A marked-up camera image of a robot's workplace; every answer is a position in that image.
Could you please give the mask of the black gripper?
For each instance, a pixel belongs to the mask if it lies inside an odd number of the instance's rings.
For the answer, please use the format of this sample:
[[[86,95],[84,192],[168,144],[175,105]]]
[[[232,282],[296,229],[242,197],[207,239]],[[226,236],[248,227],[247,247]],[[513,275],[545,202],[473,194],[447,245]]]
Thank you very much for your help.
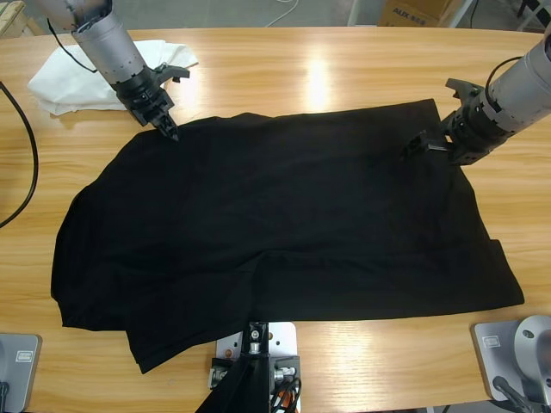
[[[166,138],[179,141],[178,126],[169,111],[174,106],[162,84],[176,78],[173,68],[144,68],[112,85],[117,98],[141,126],[151,124]]]
[[[461,102],[456,111],[441,122],[439,139],[429,139],[425,130],[418,133],[402,149],[404,162],[427,151],[442,152],[454,165],[471,165],[502,145],[511,135],[497,126],[483,111],[483,92],[454,93]]]

